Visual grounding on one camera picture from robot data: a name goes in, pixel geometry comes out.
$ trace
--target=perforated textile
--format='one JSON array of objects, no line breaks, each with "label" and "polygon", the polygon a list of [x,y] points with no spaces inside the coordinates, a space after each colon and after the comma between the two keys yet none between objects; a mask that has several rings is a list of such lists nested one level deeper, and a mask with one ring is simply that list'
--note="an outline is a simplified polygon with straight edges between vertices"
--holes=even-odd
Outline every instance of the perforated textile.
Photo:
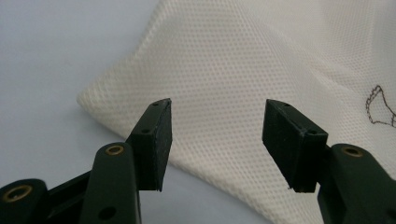
[{"label": "perforated textile", "polygon": [[330,146],[363,147],[395,178],[395,40],[395,1],[164,0],[138,49],[78,103],[126,137],[170,97],[170,162],[275,223],[322,223],[317,195],[288,189],[262,144],[265,100],[294,105]]}]

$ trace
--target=black drawing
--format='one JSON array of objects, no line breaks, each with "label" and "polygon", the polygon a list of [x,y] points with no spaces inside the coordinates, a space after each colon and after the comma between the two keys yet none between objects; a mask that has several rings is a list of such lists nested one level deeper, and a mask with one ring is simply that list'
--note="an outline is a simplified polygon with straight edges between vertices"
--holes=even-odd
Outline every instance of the black drawing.
[{"label": "black drawing", "polygon": [[[388,109],[387,112],[389,112],[389,115],[387,116],[387,118],[374,118],[374,114],[373,114],[374,102],[376,102],[375,106],[382,106],[382,107],[384,106],[384,108]],[[377,85],[372,90],[369,98],[367,98],[367,101],[366,101],[366,110],[367,110],[367,115],[369,117],[369,120],[373,124],[381,123],[381,124],[386,124],[393,128],[396,128],[396,114],[388,106],[387,99],[385,98],[385,93],[382,90],[381,86]]]}]

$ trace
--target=printed graphic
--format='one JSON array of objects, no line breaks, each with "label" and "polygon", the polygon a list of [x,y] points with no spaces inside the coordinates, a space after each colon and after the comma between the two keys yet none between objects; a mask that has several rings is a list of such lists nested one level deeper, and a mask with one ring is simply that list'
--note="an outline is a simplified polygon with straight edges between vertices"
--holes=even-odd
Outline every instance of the printed graphic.
[{"label": "printed graphic", "polygon": [[396,114],[388,106],[381,86],[377,85],[372,90],[366,101],[366,110],[369,120],[373,124],[381,123],[396,128]]}]

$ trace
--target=white fabric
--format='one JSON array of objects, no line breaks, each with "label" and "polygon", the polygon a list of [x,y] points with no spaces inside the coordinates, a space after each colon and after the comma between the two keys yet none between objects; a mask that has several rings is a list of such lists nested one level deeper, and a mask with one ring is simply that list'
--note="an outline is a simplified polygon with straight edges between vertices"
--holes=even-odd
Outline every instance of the white fabric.
[{"label": "white fabric", "polygon": [[78,102],[126,137],[170,97],[170,162],[275,223],[321,223],[316,195],[288,189],[262,144],[265,100],[294,105],[329,145],[371,151],[394,178],[395,40],[390,0],[164,0],[137,51]]}]

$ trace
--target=table surface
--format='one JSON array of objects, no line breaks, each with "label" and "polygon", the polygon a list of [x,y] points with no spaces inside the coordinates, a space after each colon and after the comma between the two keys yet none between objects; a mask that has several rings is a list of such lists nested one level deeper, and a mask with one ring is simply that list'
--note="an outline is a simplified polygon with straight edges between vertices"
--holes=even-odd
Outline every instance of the table surface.
[{"label": "table surface", "polygon": [[[77,94],[136,48],[157,1],[0,2],[0,187],[51,189],[122,139]],[[163,192],[141,192],[143,223],[270,223],[239,200],[168,166]]]}]

